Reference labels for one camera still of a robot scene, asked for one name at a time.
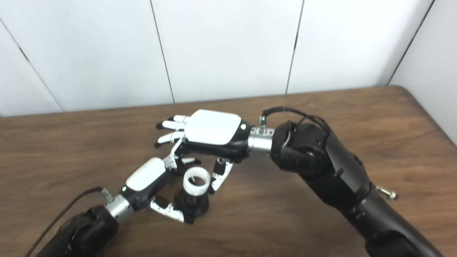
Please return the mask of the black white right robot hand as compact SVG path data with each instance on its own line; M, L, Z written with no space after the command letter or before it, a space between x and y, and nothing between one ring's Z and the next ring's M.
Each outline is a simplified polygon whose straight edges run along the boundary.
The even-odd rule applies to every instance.
M158 130L170 130L154 144L155 148L173 143L170 152L175 167L189 153L215 156L209 194L215 194L233 167L250 156L248 139L253 125L237 114L199 109L190 116L175 115L158 122Z

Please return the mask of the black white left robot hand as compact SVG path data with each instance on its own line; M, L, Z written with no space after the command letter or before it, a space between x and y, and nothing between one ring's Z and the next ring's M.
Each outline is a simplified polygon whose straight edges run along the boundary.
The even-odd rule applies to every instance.
M132 212L150 208L168 218L192 225L194 215L157 194L176 175L177 172L171 165L153 157L131 174L114 201L106 208L118 221L124 220Z

